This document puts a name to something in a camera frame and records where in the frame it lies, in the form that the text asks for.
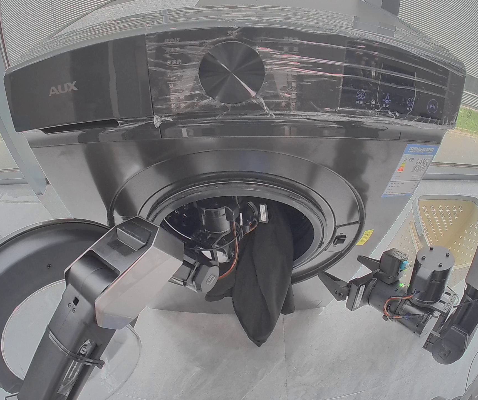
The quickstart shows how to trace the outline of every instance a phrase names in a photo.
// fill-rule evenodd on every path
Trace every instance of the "aux logo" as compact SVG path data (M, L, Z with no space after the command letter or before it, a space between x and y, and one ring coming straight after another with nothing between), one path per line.
M70 92L72 90L78 90L78 88L75 87L75 82L65 83L62 86L59 84L57 87L52 86L50 88L50 96L59 95L60 93L66 93L66 92Z

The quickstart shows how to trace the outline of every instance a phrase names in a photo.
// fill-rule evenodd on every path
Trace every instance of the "control panel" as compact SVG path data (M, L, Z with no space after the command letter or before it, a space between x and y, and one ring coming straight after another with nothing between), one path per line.
M384 111L443 120L451 72L399 47L288 28L147 36L157 115Z
M446 68L411 53L348 41L340 106L441 119L449 75Z

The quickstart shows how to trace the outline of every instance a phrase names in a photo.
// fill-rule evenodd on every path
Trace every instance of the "black garment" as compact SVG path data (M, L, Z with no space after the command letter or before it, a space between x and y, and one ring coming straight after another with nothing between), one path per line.
M281 206L267 203L269 222L260 222L241 240L235 269L206 295L207 301L232 297L242 328L258 347L269 338L280 313L294 312L293 237Z

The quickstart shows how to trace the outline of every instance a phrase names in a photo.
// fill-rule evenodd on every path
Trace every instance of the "warning sticker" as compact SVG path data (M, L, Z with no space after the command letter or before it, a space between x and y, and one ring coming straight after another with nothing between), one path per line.
M438 145L409 143L382 197L411 196L438 149Z
M367 230L363 233L363 235L360 238L360 241L356 243L356 246L363 246L369 238L371 238L372 233L374 233L374 230Z

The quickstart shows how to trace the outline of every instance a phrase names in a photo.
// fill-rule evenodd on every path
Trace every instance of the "front-loading washing machine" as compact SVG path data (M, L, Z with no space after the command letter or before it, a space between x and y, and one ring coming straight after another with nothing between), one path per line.
M15 129L78 220L5 239L0 274L34 280L22 300L124 219L181 238L196 202L256 198L282 203L297 296L322 306L310 279L345 256L350 278L386 235L464 80L446 49L362 0L113 1L6 73ZM172 283L152 306L216 310Z

